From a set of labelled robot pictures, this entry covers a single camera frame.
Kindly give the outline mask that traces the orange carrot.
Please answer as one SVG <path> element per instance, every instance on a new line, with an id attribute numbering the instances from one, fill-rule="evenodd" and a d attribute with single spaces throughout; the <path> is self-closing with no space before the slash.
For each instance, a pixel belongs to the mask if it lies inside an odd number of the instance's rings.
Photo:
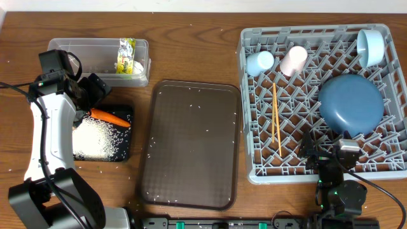
<path id="1" fill-rule="evenodd" d="M 125 127 L 125 128 L 131 127 L 131 124 L 129 122 L 122 120 L 121 118 L 119 118 L 113 114 L 107 113 L 107 112 L 99 110 L 99 109 L 91 109 L 90 116 L 92 118 L 106 121 L 108 123 L 112 123 L 112 124 L 115 124 L 115 125 L 118 125 L 121 127 Z"/>

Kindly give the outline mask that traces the dark blue plate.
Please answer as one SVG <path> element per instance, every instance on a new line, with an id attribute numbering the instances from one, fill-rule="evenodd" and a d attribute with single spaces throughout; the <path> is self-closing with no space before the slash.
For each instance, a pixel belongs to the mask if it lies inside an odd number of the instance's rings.
<path id="1" fill-rule="evenodd" d="M 334 77 L 321 87 L 319 112 L 327 126 L 350 137 L 370 134 L 384 114 L 383 97 L 372 82 L 356 74 Z"/>

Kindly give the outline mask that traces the yellow foil snack wrapper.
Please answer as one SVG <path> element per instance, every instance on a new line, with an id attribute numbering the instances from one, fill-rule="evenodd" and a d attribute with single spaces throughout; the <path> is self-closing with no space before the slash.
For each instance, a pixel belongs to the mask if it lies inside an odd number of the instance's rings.
<path id="1" fill-rule="evenodd" d="M 117 74 L 132 74 L 135 55 L 134 38 L 120 38 L 116 63 Z"/>

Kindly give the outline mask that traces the white napkin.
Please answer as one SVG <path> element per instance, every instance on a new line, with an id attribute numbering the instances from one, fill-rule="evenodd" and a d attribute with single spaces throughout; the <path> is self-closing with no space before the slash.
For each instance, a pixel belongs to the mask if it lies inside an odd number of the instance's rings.
<path id="1" fill-rule="evenodd" d="M 138 61 L 133 61 L 132 74 L 141 74 L 144 71 L 143 65 Z"/>

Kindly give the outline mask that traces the wooden chopstick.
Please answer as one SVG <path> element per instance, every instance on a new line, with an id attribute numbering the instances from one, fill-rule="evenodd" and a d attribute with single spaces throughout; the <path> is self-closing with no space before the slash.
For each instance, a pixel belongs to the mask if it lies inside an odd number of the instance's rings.
<path id="1" fill-rule="evenodd" d="M 274 107 L 274 116 L 275 116 L 275 124 L 277 130 L 277 140 L 278 140 L 278 147 L 279 147 L 279 156 L 282 156 L 282 148 L 281 148 L 281 138 L 280 138 L 280 123 L 279 123 L 279 110 L 278 110 L 278 103 L 277 103 L 277 86 L 276 83 L 273 83 L 273 107 Z"/>
<path id="2" fill-rule="evenodd" d="M 272 99 L 272 142 L 275 142 L 274 135 L 275 135 L 275 93 L 273 92 L 273 99 Z"/>

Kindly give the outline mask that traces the pink cup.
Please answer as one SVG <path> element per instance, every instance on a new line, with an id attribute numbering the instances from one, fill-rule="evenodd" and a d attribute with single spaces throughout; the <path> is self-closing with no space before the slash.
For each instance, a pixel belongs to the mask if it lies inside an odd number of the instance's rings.
<path id="1" fill-rule="evenodd" d="M 302 46 L 293 46 L 280 62 L 280 71 L 286 76 L 293 76 L 301 71 L 307 60 L 307 50 Z"/>

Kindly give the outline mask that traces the light blue bowl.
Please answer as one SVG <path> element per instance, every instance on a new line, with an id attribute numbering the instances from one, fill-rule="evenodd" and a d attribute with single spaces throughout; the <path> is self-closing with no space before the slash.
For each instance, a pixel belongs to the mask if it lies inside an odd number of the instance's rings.
<path id="1" fill-rule="evenodd" d="M 357 35 L 357 54 L 361 56 L 359 63 L 362 68 L 379 64 L 385 51 L 382 34 L 376 30 L 362 29 Z"/>

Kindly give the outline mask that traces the light blue cup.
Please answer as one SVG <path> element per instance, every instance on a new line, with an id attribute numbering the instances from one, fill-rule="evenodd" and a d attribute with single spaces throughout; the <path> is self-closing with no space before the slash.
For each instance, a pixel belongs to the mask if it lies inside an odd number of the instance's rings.
<path id="1" fill-rule="evenodd" d="M 246 71 L 249 76 L 259 76 L 274 65 L 274 56 L 268 51 L 253 53 L 246 58 Z"/>

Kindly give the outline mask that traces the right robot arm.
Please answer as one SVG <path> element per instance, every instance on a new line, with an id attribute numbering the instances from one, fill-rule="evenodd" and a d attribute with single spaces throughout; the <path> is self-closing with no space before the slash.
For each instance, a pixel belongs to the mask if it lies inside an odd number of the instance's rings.
<path id="1" fill-rule="evenodd" d="M 305 228 L 355 228 L 354 218 L 362 214 L 367 187 L 345 180 L 344 173 L 356 166 L 361 149 L 355 140 L 339 139 L 330 152 L 319 151 L 309 130 L 304 131 L 298 156 L 305 168 L 318 173 L 315 203 L 322 208 L 303 224 Z"/>

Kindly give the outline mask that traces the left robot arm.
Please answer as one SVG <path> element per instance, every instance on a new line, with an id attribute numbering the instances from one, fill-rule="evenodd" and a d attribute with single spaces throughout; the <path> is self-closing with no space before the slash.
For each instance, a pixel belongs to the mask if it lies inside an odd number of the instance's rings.
<path id="1" fill-rule="evenodd" d="M 26 228 L 130 228 L 128 212 L 106 207 L 76 172 L 72 129 L 111 92 L 96 74 L 52 72 L 24 95 L 34 118 L 32 153 L 24 181 L 8 200 Z"/>

